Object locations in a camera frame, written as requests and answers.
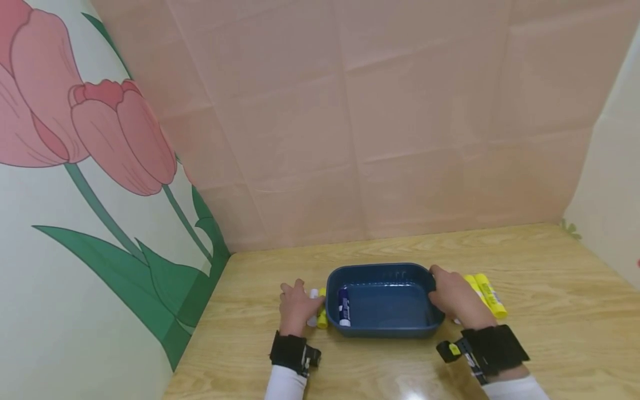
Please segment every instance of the pink backdrop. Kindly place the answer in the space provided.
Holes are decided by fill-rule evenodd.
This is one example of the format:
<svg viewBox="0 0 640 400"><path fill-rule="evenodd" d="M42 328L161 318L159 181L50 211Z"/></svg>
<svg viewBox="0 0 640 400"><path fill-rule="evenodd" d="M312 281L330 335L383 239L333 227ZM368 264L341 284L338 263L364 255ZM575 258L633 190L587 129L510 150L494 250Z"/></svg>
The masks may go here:
<svg viewBox="0 0 640 400"><path fill-rule="evenodd" d="M557 221L638 0L94 0L232 250Z"/></svg>

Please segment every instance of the yellow tag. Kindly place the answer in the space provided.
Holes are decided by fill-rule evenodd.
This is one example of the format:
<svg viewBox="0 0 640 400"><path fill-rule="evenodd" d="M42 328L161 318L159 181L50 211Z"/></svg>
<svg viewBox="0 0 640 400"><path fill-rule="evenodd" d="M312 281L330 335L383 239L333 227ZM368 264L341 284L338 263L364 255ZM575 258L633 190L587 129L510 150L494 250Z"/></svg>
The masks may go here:
<svg viewBox="0 0 640 400"><path fill-rule="evenodd" d="M462 354L462 353L460 353L460 349L458 349L458 347L457 347L455 344L453 344L453 343L450 343L450 344L449 344L449 351L450 351L450 352L451 352L451 354L453 354L454 356L459 356L459 355L461 355L461 354Z"/></svg>

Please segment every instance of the white sleeve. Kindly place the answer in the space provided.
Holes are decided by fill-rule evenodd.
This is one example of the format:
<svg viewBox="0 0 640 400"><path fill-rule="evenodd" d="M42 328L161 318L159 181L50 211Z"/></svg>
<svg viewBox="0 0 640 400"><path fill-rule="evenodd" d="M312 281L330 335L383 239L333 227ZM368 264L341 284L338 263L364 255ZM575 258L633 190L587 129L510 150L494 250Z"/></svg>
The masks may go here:
<svg viewBox="0 0 640 400"><path fill-rule="evenodd" d="M549 400L536 378L526 378L494 382L482 387L490 400Z"/></svg>
<svg viewBox="0 0 640 400"><path fill-rule="evenodd" d="M302 400L307 379L292 369L274 365L264 400Z"/></svg>

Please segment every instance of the left hand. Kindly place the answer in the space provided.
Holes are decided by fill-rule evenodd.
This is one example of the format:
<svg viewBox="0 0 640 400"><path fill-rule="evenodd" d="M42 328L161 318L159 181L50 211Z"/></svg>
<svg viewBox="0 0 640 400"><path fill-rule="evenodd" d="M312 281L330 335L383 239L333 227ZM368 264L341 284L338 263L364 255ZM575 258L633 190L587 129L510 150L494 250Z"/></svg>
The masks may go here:
<svg viewBox="0 0 640 400"><path fill-rule="evenodd" d="M280 285L280 336L302 337L307 319L311 318L324 303L324 296L310 299L305 293L305 283L296 279L293 287Z"/></svg>

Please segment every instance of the painted wall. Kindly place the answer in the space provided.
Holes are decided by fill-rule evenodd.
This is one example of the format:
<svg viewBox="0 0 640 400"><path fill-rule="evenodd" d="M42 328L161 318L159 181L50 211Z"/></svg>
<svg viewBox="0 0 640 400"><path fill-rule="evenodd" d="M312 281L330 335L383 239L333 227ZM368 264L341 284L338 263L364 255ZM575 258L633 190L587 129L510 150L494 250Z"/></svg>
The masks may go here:
<svg viewBox="0 0 640 400"><path fill-rule="evenodd" d="M228 259L83 0L2 0L0 398L159 399Z"/></svg>
<svg viewBox="0 0 640 400"><path fill-rule="evenodd" d="M231 247L558 222L639 0L93 0Z"/></svg>
<svg viewBox="0 0 640 400"><path fill-rule="evenodd" d="M567 228L640 289L640 31L593 138Z"/></svg>

